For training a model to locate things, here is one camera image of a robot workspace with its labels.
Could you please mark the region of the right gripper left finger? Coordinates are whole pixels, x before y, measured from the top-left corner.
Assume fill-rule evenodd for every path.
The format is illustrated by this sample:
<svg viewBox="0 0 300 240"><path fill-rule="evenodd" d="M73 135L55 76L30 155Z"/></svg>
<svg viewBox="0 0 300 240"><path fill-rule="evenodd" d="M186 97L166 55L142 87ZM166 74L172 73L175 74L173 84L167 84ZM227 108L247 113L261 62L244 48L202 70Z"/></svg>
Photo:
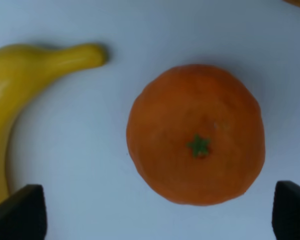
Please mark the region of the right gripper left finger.
<svg viewBox="0 0 300 240"><path fill-rule="evenodd" d="M42 185L28 184L0 203L0 240L44 240L46 235Z"/></svg>

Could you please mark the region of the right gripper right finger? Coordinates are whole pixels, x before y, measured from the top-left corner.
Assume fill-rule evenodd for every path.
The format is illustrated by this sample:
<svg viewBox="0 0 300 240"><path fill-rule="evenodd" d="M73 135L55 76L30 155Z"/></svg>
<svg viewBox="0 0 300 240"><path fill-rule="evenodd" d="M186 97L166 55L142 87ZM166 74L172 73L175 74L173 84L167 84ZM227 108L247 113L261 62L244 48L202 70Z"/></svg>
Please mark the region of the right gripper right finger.
<svg viewBox="0 0 300 240"><path fill-rule="evenodd" d="M271 224L277 240L300 240L300 186L296 183L276 183Z"/></svg>

